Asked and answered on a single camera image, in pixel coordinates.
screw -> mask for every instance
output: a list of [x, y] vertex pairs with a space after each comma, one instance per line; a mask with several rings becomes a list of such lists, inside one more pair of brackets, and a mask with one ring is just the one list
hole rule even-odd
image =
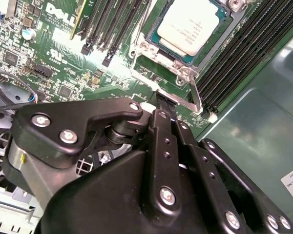
[[280, 216], [280, 221], [286, 229], [291, 229], [289, 222], [282, 216]]
[[240, 7], [240, 1], [241, 0], [230, 0], [229, 1], [229, 7], [232, 9], [232, 10], [235, 10], [237, 8]]
[[176, 202], [174, 193], [168, 188], [162, 187], [160, 190], [160, 196], [162, 201], [169, 206], [172, 206]]
[[51, 123], [50, 119], [43, 115], [36, 115], [32, 117], [31, 122], [41, 128], [47, 127]]
[[215, 146], [214, 146], [214, 144], [213, 143], [211, 143], [211, 142], [207, 142], [207, 145], [209, 145], [209, 147], [211, 147], [212, 149], [215, 149]]
[[74, 144], [77, 142], [78, 137], [77, 137], [76, 133], [73, 132], [72, 130], [63, 130], [60, 133], [60, 139], [64, 143]]
[[144, 51], [148, 51], [149, 47], [150, 45], [144, 41], [140, 44], [140, 48]]
[[185, 84], [185, 81], [183, 79], [177, 79], [177, 85], [184, 85]]
[[272, 217], [271, 215], [267, 216], [267, 220], [270, 223], [270, 225], [274, 228], [274, 229], [278, 229], [279, 226], [277, 224], [277, 221], [274, 219], [274, 217]]
[[226, 212], [226, 219], [230, 226], [232, 226], [234, 229], [239, 229], [240, 228], [240, 223], [237, 217], [234, 215], [234, 213], [227, 211]]

black ram slot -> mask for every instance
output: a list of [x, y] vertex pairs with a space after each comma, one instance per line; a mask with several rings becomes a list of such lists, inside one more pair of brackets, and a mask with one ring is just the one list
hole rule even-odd
[[220, 69], [222, 63], [224, 63], [228, 56], [238, 47], [239, 43], [244, 39], [243, 36], [247, 35], [247, 33], [256, 25], [258, 19], [261, 18], [262, 15], [271, 7], [272, 2], [274, 1], [264, 1], [261, 3], [259, 8], [253, 13], [253, 15], [247, 20], [242, 29], [237, 33], [237, 35], [233, 38], [231, 43], [226, 47], [224, 52], [219, 56], [217, 62], [212, 64], [210, 68], [203, 74], [201, 79], [197, 83], [198, 91], [201, 92], [206, 85], [211, 81], [211, 78], [215, 75], [215, 73]]
[[214, 99], [218, 95], [221, 95], [221, 92], [223, 92], [224, 89], [234, 82], [235, 75], [232, 73], [239, 73], [240, 67], [246, 63], [249, 63], [253, 51], [260, 50], [261, 47], [267, 43], [267, 40], [270, 38], [271, 34], [279, 29], [279, 27], [284, 23], [284, 20], [291, 14], [291, 11], [288, 9], [293, 9], [293, 5], [287, 7], [286, 9], [284, 8], [283, 10], [282, 7], [281, 9], [277, 9], [276, 12], [280, 13], [279, 17], [276, 17], [276, 14], [274, 13], [267, 14], [267, 17], [261, 23], [262, 27], [258, 27], [257, 32], [253, 32], [252, 36], [243, 43], [246, 46], [244, 48], [240, 48], [240, 50], [236, 51], [232, 55], [232, 57], [238, 58], [238, 61], [233, 60], [232, 63], [222, 69], [222, 74], [216, 76], [217, 79], [220, 80], [217, 86], [209, 86], [204, 90], [202, 95], [205, 100], [208, 100], [208, 102], [211, 103], [210, 100]]
[[230, 87], [228, 87], [227, 90], [224, 90], [221, 96], [218, 96], [216, 99], [212, 100], [212, 103], [216, 106], [219, 106], [224, 100], [226, 100], [226, 98], [238, 87], [238, 85], [246, 78], [246, 76], [261, 62], [265, 55], [273, 51], [279, 40], [283, 38], [292, 27], [293, 15], [291, 20], [288, 21], [288, 24], [285, 24], [282, 30], [277, 35], [273, 36], [272, 42], [269, 45], [265, 45], [259, 54], [255, 56], [255, 59], [252, 61], [252, 63], [242, 69], [242, 73], [239, 75], [238, 79]]
[[126, 19], [125, 23], [123, 24], [122, 29], [119, 32], [115, 42], [113, 43], [113, 45], [109, 49], [109, 51], [108, 51], [108, 53], [107, 53], [102, 65], [108, 67], [109, 64], [111, 63], [111, 60], [113, 59], [116, 51], [118, 50], [118, 48], [119, 48], [119, 46], [120, 46], [120, 44], [121, 44], [121, 42], [122, 42], [122, 40], [123, 40], [123, 38], [125, 36], [125, 33], [127, 32], [128, 28], [129, 28], [129, 26], [132, 24], [132, 22], [133, 22], [133, 20], [134, 20], [134, 18], [136, 16], [141, 4], [142, 4], [142, 2], [143, 2], [143, 0], [136, 0], [135, 1], [135, 4], [131, 9], [128, 18]]
[[114, 5], [114, 0], [110, 0], [108, 2], [108, 4], [105, 6], [104, 10], [103, 10], [103, 14], [101, 15], [100, 19], [98, 20], [98, 27], [94, 30], [93, 32], [93, 39], [91, 40], [91, 45], [95, 45], [97, 43], [97, 40], [104, 28], [104, 25], [106, 23], [106, 19], [109, 16], [109, 14], [111, 13], [112, 7]]
[[97, 27], [97, 22], [94, 21], [95, 17], [97, 16], [97, 14], [99, 12], [99, 7], [100, 7], [100, 4], [103, 0], [97, 0], [94, 7], [93, 7], [93, 10], [91, 12], [91, 15], [90, 15], [90, 18], [89, 20], [85, 21], [84, 22], [84, 25], [83, 25], [83, 32], [81, 33], [81, 40], [85, 39], [86, 37], [88, 37], [91, 33], [91, 31], [93, 30], [93, 28], [96, 28]]
[[239, 57], [242, 56], [241, 61], [239, 61], [235, 65], [235, 69], [232, 69], [228, 74], [227, 78], [221, 83], [221, 85], [217, 86], [216, 89], [212, 90], [208, 93], [207, 98], [210, 103], [213, 103], [212, 100], [215, 100], [218, 96], [221, 96], [225, 90], [228, 89], [231, 83], [238, 78], [239, 74], [241, 73], [241, 67], [248, 66], [253, 59], [256, 59], [256, 56], [259, 51], [269, 45], [271, 39], [274, 39], [274, 34], [278, 35], [278, 32], [282, 30], [283, 25], [285, 24], [286, 20], [293, 14], [293, 2], [289, 8], [286, 9], [285, 14], [280, 14], [281, 17], [277, 17], [276, 20], [272, 23], [269, 23], [269, 27], [266, 31], [264, 31], [260, 38], [256, 41], [255, 44], [252, 44], [251, 49], [248, 51], [245, 56], [238, 55]]
[[204, 75], [208, 79], [205, 79], [205, 82], [200, 86], [200, 94], [203, 99], [206, 98], [206, 94], [210, 91], [210, 89], [213, 89], [223, 81], [225, 78], [224, 74], [226, 74], [228, 70], [232, 68], [230, 64], [234, 64], [238, 59], [241, 58], [241, 56], [237, 55], [237, 52], [244, 52], [245, 48], [252, 44], [254, 39], [258, 37], [259, 33], [256, 33], [256, 31], [258, 32], [259, 29], [264, 28], [264, 20], [272, 20], [275, 16], [274, 12], [281, 10], [283, 5], [284, 3], [282, 4], [282, 1], [278, 1], [274, 5], [270, 5], [264, 12], [265, 16], [259, 24], [257, 23], [261, 19], [262, 15], [256, 16], [256, 19], [251, 21], [251, 25], [245, 25], [245, 30], [236, 35], [238, 40], [234, 44], [228, 45], [228, 51], [223, 54], [221, 60], [216, 63], [220, 65], [216, 65], [211, 73], [206, 73]]
[[121, 4], [116, 12], [116, 15], [114, 16], [111, 24], [108, 27], [107, 33], [105, 34], [104, 38], [100, 42], [100, 44], [104, 43], [103, 49], [105, 49], [108, 46], [108, 44], [113, 36], [113, 33], [115, 31], [115, 28], [116, 28], [121, 16], [123, 15], [123, 13], [126, 9], [126, 6], [127, 6], [127, 0], [121, 0]]

ram slot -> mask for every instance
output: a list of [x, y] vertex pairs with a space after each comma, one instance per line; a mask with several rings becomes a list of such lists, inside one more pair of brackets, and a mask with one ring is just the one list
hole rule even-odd
[[136, 0], [135, 1], [135, 4], [129, 13], [129, 16], [127, 17], [126, 21], [124, 22], [122, 29], [120, 30], [119, 34], [117, 35], [116, 40], [113, 42], [111, 48], [109, 49], [102, 65], [108, 67], [109, 64], [111, 63], [111, 60], [113, 59], [114, 55], [116, 54], [124, 36], [125, 36], [125, 33], [127, 32], [129, 26], [132, 24], [142, 2], [143, 2], [143, 0]]
[[103, 27], [106, 23], [106, 19], [109, 16], [109, 14], [111, 14], [111, 10], [114, 5], [114, 2], [115, 2], [114, 0], [110, 0], [108, 2], [108, 4], [105, 6], [105, 8], [103, 10], [103, 14], [101, 15], [101, 17], [98, 20], [98, 27], [94, 30], [94, 32], [92, 34], [93, 35], [93, 38], [91, 40], [92, 46], [94, 46], [97, 43], [98, 38], [100, 37], [102, 30], [103, 30]]
[[261, 46], [260, 50], [256, 51], [251, 55], [249, 63], [244, 64], [239, 73], [235, 73], [235, 81], [222, 90], [221, 94], [210, 99], [213, 105], [220, 105], [247, 77], [247, 75], [262, 61], [262, 59], [273, 51], [274, 47], [279, 43], [280, 39], [283, 38], [288, 31], [293, 27], [293, 9], [291, 9], [290, 15], [287, 18], [282, 17], [283, 25], [278, 30], [272, 29], [272, 34], [269, 38], [269, 43], [265, 43]]
[[201, 94], [201, 91], [209, 85], [209, 83], [213, 80], [212, 78], [216, 75], [216, 73], [220, 70], [222, 64], [227, 60], [230, 54], [238, 47], [242, 38], [239, 35], [243, 36], [247, 34], [253, 27], [256, 26], [258, 19], [264, 15], [270, 7], [274, 4], [270, 1], [264, 1], [261, 3], [260, 7], [253, 13], [253, 15], [248, 19], [246, 24], [242, 27], [241, 31], [238, 35], [235, 35], [229, 46], [226, 47], [224, 52], [218, 57], [218, 59], [210, 66], [210, 68], [203, 74], [200, 80], [197, 83], [198, 91]]
[[94, 8], [92, 10], [89, 20], [84, 22], [84, 26], [83, 26], [84, 32], [81, 34], [82, 36], [81, 40], [89, 37], [92, 34], [93, 30], [97, 28], [98, 21], [95, 21], [95, 18], [97, 16], [100, 17], [102, 14], [102, 11], [99, 10], [99, 7], [103, 1], [104, 1], [104, 6], [106, 5], [106, 2], [107, 2], [106, 0], [98, 0], [94, 5]]
[[126, 9], [127, 3], [128, 3], [127, 0], [121, 0], [121, 4], [116, 12], [116, 15], [114, 16], [111, 24], [108, 27], [107, 33], [105, 34], [105, 36], [103, 37], [103, 39], [100, 42], [100, 45], [103, 44], [103, 47], [102, 47], [103, 50], [108, 46], [108, 44], [113, 36], [113, 33], [116, 29], [116, 26], [117, 26], [118, 22], [120, 21], [120, 18], [122, 17], [122, 15]]
[[260, 23], [253, 29], [253, 31], [244, 37], [241, 41], [241, 45], [238, 49], [236, 49], [229, 57], [229, 59], [224, 63], [224, 66], [221, 68], [220, 72], [213, 78], [213, 82], [211, 82], [204, 90], [202, 90], [201, 95], [204, 97], [204, 100], [209, 100], [209, 95], [213, 93], [214, 95], [217, 92], [214, 90], [220, 90], [226, 85], [233, 82], [233, 77], [228, 76], [230, 72], [239, 68], [235, 68], [238, 64], [238, 67], [242, 65], [242, 62], [245, 59], [249, 59], [248, 55], [251, 53], [250, 49], [254, 46], [258, 48], [260, 46], [260, 39], [262, 35], [269, 28], [275, 29], [275, 19], [276, 16], [281, 13], [287, 4], [290, 3], [290, 0], [287, 2], [284, 1], [283, 4], [276, 4], [270, 11], [261, 19]]

black metal bracket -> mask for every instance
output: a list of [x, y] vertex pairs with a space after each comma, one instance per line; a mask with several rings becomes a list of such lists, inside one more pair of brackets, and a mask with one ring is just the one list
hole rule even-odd
[[[251, 179], [230, 159], [230, 157], [212, 140], [203, 139], [200, 146], [209, 152], [212, 162], [220, 172], [220, 176], [231, 198], [238, 198], [239, 212], [245, 222], [255, 233], [293, 233], [282, 224], [285, 214], [251, 181]], [[293, 223], [287, 218], [289, 227]]]
[[[17, 112], [5, 161], [17, 166], [18, 179], [29, 171], [43, 176], [45, 167], [70, 169], [81, 156], [124, 143], [135, 146], [62, 188], [56, 184], [44, 199], [36, 233], [84, 234], [95, 226], [100, 233], [293, 234], [291, 221], [221, 148], [209, 139], [198, 144], [189, 126], [176, 120], [173, 104], [158, 98], [161, 109], [152, 114], [126, 98], [31, 105]], [[51, 123], [36, 126], [37, 114]], [[74, 144], [60, 140], [65, 129], [78, 136]], [[23, 155], [33, 165], [43, 161], [44, 170], [28, 170]]]
[[182, 207], [177, 138], [171, 133], [168, 112], [153, 112], [148, 141], [141, 209], [154, 225], [167, 226]]
[[[142, 114], [139, 104], [127, 98], [29, 105], [17, 112], [12, 137], [29, 154], [52, 167], [64, 169], [75, 165], [80, 156], [92, 154], [108, 125], [138, 120]], [[48, 117], [50, 125], [33, 124], [31, 119], [35, 115]], [[76, 133], [77, 142], [61, 141], [59, 134], [63, 130]]]

green circuit board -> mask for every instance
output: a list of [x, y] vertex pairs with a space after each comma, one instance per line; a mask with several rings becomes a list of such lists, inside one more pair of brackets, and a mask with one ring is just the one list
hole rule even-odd
[[[148, 8], [149, 1], [143, 0], [133, 22], [126, 30], [117, 53], [113, 57], [109, 67], [102, 65], [106, 57], [106, 51], [94, 49], [90, 55], [81, 53], [84, 40], [81, 40], [80, 32], [83, 29], [83, 21], [91, 17], [95, 0], [24, 0], [18, 1], [14, 17], [0, 20], [0, 70], [21, 77], [32, 88], [45, 95], [49, 102], [89, 100], [98, 98], [132, 98], [137, 102], [145, 102], [150, 99], [152, 90], [131, 77], [130, 69], [133, 59], [128, 55], [132, 35], [138, 22], [143, 19]], [[157, 0], [147, 20], [157, 17], [166, 0]], [[213, 57], [210, 58], [202, 70], [208, 68], [214, 62], [218, 54], [228, 45], [235, 33], [243, 26], [248, 17], [258, 7], [257, 2], [249, 4], [244, 15], [237, 25], [230, 31], [226, 40]], [[39, 14], [31, 14], [32, 6], [38, 9]], [[99, 10], [104, 7], [101, 1]], [[111, 9], [107, 24], [113, 20], [116, 11]], [[129, 14], [129, 7], [124, 9], [124, 14], [115, 27], [115, 32], [120, 31], [120, 25]], [[32, 21], [32, 28], [36, 32], [34, 40], [25, 40], [22, 31], [28, 29], [24, 26], [25, 20]], [[146, 20], [142, 31], [148, 31], [151, 27]], [[203, 48], [198, 57], [197, 65], [203, 60], [213, 45], [232, 23], [233, 19], [228, 15], [220, 27]], [[6, 53], [17, 55], [16, 64], [7, 61]], [[53, 71], [48, 79], [37, 76], [29, 69], [29, 64], [40, 64]], [[158, 83], [165, 91], [188, 99], [189, 86], [178, 86], [175, 83], [176, 75], [159, 64], [146, 57], [138, 57], [134, 69], [148, 79]], [[8, 82], [21, 86], [16, 80]], [[192, 113], [183, 106], [177, 107], [178, 118], [189, 124], [195, 136], [198, 136], [209, 122], [200, 115]]]

